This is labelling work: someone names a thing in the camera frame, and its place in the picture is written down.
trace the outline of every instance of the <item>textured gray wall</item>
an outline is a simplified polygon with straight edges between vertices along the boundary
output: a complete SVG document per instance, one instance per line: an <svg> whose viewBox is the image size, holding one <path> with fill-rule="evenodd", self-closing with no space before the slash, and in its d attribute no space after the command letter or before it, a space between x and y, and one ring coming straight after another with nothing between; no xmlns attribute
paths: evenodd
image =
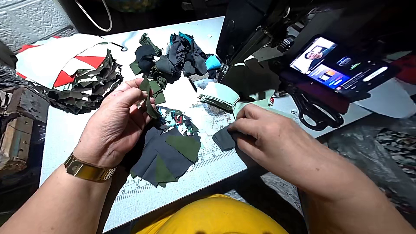
<svg viewBox="0 0 416 234"><path fill-rule="evenodd" d="M0 41L13 51L68 25L53 0L0 0Z"/></svg>

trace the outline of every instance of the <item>black scissors handle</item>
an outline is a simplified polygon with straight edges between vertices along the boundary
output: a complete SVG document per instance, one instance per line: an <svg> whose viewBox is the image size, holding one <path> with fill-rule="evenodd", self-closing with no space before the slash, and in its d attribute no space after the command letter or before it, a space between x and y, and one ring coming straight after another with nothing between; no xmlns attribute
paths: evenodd
<svg viewBox="0 0 416 234"><path fill-rule="evenodd" d="M342 118L341 114L334 111L321 101L304 95L303 92L297 87L294 87L293 84L288 85L287 92L292 96L299 110L299 120L306 127L315 131L322 131L328 126L337 128L344 124L344 118ZM315 122L315 125L308 123L304 116L308 116L312 119Z"/></svg>

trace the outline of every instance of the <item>red fabric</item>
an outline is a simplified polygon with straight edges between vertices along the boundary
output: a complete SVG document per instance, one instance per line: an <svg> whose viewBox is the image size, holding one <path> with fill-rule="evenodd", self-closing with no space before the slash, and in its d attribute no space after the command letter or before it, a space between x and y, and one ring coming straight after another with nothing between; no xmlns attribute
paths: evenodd
<svg viewBox="0 0 416 234"><path fill-rule="evenodd" d="M416 85L416 55L406 55L391 64L401 68L396 78L412 85Z"/></svg>
<svg viewBox="0 0 416 234"><path fill-rule="evenodd" d="M88 57L76 56L75 58L88 63L89 65L93 66L95 69L97 69L103 63L105 59L105 57L93 57L93 56L88 56Z"/></svg>
<svg viewBox="0 0 416 234"><path fill-rule="evenodd" d="M23 45L22 48L19 50L19 53L21 53L21 52L23 52L23 51L25 51L27 49L30 49L30 48L33 48L33 47L37 47L37 46L38 45Z"/></svg>
<svg viewBox="0 0 416 234"><path fill-rule="evenodd" d="M27 78L26 76L24 76L24 75L22 75L22 74L20 74L20 73L18 73L18 72L16 72L16 74L17 74L18 76L20 76L21 78L23 78L23 79L26 79L26 78Z"/></svg>
<svg viewBox="0 0 416 234"><path fill-rule="evenodd" d="M75 79L75 74L70 76L66 72L61 71L58 75L58 78L56 79L55 83L53 84L53 87L59 87L62 85L69 84L73 82Z"/></svg>

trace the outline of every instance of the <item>cable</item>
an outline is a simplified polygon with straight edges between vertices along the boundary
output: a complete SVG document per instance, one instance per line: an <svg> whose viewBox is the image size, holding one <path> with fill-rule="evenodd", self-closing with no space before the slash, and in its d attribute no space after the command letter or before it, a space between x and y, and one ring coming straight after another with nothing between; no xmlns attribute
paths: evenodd
<svg viewBox="0 0 416 234"><path fill-rule="evenodd" d="M100 27L100 26L98 26L98 24L97 23L95 23L94 22L94 20L90 17L90 15L84 10L84 8L81 6L81 4L78 2L78 0L75 0L75 2L78 4L78 6L81 8L81 10L84 12L84 14L88 17L88 19L97 27L97 28L99 28L101 31L104 31L104 32L109 32L111 29L112 29L112 27L113 27L113 21L111 20L111 14L110 14L110 11L108 10L108 7L107 7L107 4L105 3L105 0L101 0L102 2L103 2L103 4L104 4L104 6L105 6L105 10L107 11L107 14L108 14L108 20L110 21L110 27L108 28L108 29L104 29L104 28L102 28L102 27Z"/></svg>

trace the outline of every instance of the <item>gold watch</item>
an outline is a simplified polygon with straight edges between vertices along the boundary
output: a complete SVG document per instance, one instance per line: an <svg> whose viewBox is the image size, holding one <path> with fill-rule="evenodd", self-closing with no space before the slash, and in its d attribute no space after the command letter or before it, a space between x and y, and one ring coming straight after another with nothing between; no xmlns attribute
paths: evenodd
<svg viewBox="0 0 416 234"><path fill-rule="evenodd" d="M90 165L77 159L72 152L68 159L65 161L64 166L68 174L81 179L87 179L92 181L104 181L109 179L116 168L100 168Z"/></svg>

